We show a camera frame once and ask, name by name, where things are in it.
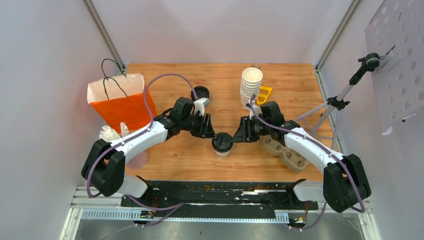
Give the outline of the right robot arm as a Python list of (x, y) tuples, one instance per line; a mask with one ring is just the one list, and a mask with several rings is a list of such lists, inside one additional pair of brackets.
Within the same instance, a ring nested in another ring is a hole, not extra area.
[(284, 147), (304, 157), (322, 174), (321, 182), (299, 180), (293, 190), (285, 195), (286, 204), (298, 209), (306, 201), (328, 204), (337, 213), (360, 205), (365, 211), (363, 200), (371, 196), (361, 159), (355, 155), (344, 155), (322, 144), (293, 120), (285, 120), (275, 101), (254, 107), (249, 116), (242, 116), (233, 135), (233, 143), (252, 143), (261, 136), (270, 136)]

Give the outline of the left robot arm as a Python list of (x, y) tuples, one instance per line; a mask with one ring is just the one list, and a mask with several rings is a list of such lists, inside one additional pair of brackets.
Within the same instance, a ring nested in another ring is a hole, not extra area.
[(207, 97), (194, 101), (180, 97), (173, 108), (156, 116), (147, 126), (111, 142), (97, 140), (82, 167), (81, 176), (88, 186), (93, 186), (105, 197), (115, 193), (130, 195), (140, 206), (149, 206), (153, 201), (152, 191), (140, 176), (125, 173), (126, 164), (181, 131), (190, 132), (196, 138), (215, 138), (211, 116), (205, 112), (209, 104)]

